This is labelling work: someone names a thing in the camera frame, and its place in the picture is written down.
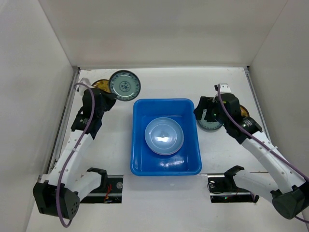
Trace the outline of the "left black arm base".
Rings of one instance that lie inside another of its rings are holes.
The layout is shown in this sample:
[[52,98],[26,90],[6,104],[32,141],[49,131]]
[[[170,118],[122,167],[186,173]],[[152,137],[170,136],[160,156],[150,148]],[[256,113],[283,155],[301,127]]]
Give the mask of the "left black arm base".
[[81,200],[81,203],[122,203],[123,180],[123,175],[108,176],[106,187],[99,187],[91,191],[83,200]]

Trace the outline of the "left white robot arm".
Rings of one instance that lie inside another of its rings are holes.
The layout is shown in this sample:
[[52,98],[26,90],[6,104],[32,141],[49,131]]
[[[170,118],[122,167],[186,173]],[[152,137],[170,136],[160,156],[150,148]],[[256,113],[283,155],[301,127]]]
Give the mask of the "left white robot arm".
[[109,188],[106,170],[91,167],[82,174],[78,167],[102,125],[104,113],[114,106],[116,95],[87,88],[82,102],[59,160],[47,178],[33,187],[39,213],[59,217],[61,223],[66,219],[72,221],[81,201],[90,192]]

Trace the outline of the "light blue plastic plate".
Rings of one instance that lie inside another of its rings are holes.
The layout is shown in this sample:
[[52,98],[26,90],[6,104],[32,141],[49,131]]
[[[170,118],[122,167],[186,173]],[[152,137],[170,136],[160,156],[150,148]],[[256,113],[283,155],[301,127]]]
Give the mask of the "light blue plastic plate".
[[152,120],[146,126],[144,138],[148,147],[182,147],[184,143],[184,133],[181,126],[168,117],[159,117]]

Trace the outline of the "green floral plate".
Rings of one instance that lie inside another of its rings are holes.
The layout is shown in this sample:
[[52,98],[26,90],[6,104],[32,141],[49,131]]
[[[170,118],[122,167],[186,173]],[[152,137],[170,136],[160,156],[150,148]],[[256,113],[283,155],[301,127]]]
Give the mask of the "green floral plate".
[[141,83],[133,72],[120,70],[111,75],[109,88],[117,100],[128,102],[137,98],[141,91]]
[[219,122],[209,122],[204,119],[197,120],[197,125],[206,132],[215,132],[222,127]]

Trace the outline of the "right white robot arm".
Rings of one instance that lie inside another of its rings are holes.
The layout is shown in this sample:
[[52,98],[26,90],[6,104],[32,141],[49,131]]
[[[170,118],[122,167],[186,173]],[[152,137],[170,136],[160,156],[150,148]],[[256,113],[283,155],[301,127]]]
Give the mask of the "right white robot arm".
[[224,173],[219,192],[245,189],[263,197],[286,219],[296,218],[309,205],[309,179],[279,153],[261,126],[241,113],[238,98],[224,93],[215,98],[202,96],[194,110],[197,120],[218,122],[228,135],[248,150],[268,171],[271,180],[258,177],[236,165]]

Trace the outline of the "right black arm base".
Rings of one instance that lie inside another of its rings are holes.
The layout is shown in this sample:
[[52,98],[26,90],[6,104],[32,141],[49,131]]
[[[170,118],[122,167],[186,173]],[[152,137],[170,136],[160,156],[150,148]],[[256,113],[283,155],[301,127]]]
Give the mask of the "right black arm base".
[[210,192],[211,203],[257,203],[259,196],[236,186],[233,177],[244,170],[234,166],[223,174],[208,175],[207,189]]

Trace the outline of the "purple plastic plate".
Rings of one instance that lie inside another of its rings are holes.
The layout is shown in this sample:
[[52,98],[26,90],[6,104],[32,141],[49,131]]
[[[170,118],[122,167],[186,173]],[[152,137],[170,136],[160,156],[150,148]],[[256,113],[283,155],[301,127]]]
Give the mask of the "purple plastic plate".
[[181,146],[172,146],[168,148],[161,148],[161,147],[154,146],[154,147],[149,147],[149,149],[158,155],[169,156],[169,155],[173,155],[176,152],[178,152],[181,149]]

